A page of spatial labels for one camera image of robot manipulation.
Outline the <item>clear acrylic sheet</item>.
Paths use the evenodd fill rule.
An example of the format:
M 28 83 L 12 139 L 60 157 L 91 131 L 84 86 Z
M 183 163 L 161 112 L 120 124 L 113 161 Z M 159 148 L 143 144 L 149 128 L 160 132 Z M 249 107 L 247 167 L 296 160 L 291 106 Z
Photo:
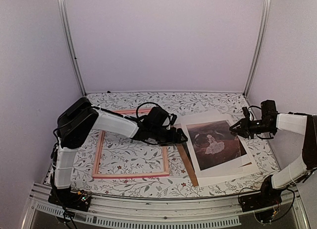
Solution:
M 210 159 L 216 164 L 246 155 L 238 136 L 230 133 L 233 120 L 228 114 L 211 111 L 182 116 L 180 123 L 189 133 L 197 161 Z

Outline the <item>brown fibreboard backing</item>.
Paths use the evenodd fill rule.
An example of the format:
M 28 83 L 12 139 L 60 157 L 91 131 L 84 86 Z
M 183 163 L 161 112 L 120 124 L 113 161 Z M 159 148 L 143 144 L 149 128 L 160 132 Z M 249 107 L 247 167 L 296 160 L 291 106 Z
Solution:
M 194 187 L 197 187 L 199 186 L 198 184 L 198 181 L 197 181 L 197 177 L 196 177 L 196 174 L 195 174 L 195 171 L 194 171 L 194 168 L 193 168 L 193 164 L 192 164 L 192 161 L 191 161 L 191 157 L 190 157 L 190 154 L 189 154 L 189 151 L 188 149 L 186 148 L 185 144 L 182 143 L 182 144 L 178 144 L 177 145 L 177 150 L 180 154 L 180 157 L 183 161 L 183 164 L 184 164 L 184 167 L 187 171 L 187 174 L 190 178 L 190 181 L 192 183 L 192 185 Z

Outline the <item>canyon landscape photo print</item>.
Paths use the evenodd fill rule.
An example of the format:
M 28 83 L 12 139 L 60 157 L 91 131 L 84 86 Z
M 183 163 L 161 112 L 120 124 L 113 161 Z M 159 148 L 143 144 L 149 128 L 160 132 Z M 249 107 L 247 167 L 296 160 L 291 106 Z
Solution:
M 251 163 L 239 137 L 230 133 L 229 120 L 183 124 L 188 149 L 200 174 L 221 175 L 243 171 Z

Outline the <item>pink wooden picture frame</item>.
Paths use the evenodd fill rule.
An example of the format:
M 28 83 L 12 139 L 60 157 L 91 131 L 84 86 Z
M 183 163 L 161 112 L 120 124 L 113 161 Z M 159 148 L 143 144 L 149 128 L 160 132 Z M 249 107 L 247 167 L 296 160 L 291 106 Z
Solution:
M 93 130 L 99 130 L 94 179 L 130 179 L 169 176 L 167 147 L 147 145 L 131 139 L 137 125 L 127 117 L 135 110 L 118 110 L 109 114 L 98 110 L 99 117 Z

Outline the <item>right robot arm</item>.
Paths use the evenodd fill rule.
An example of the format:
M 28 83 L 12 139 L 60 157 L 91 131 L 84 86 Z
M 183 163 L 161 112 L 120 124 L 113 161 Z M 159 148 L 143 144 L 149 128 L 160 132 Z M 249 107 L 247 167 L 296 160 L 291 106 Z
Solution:
M 278 131 L 290 132 L 295 139 L 283 134 L 276 140 L 275 146 L 281 146 L 282 152 L 287 149 L 298 153 L 298 157 L 281 171 L 269 175 L 261 185 L 261 193 L 256 197 L 260 207 L 267 207 L 275 200 L 275 192 L 284 190 L 292 184 L 304 182 L 317 170 L 317 116 L 304 113 L 279 113 L 274 100 L 265 100 L 258 107 L 261 118 L 256 120 L 250 116 L 248 107 L 243 107 L 244 118 L 230 126 L 232 134 L 247 139 L 258 138 L 267 133 L 266 140 L 273 139 Z

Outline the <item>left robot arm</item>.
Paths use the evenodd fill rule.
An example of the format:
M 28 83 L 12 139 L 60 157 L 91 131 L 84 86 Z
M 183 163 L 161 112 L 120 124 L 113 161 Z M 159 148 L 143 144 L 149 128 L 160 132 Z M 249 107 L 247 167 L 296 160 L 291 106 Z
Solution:
M 54 197 L 62 206 L 70 206 L 74 201 L 73 194 L 66 189 L 70 187 L 75 155 L 91 130 L 119 134 L 149 145 L 169 146 L 188 141 L 183 130 L 173 126 L 177 116 L 156 103 L 152 105 L 148 114 L 140 115 L 137 107 L 134 114 L 128 115 L 94 106 L 83 97 L 58 117 L 51 158 L 53 185 L 57 188 Z

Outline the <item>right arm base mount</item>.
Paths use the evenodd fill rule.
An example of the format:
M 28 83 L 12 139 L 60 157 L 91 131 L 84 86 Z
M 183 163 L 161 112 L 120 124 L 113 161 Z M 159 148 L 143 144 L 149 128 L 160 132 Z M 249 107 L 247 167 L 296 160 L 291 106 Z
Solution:
M 263 209 L 266 207 L 274 206 L 282 202 L 281 191 L 276 193 L 254 193 L 238 197 L 238 202 L 243 212 Z

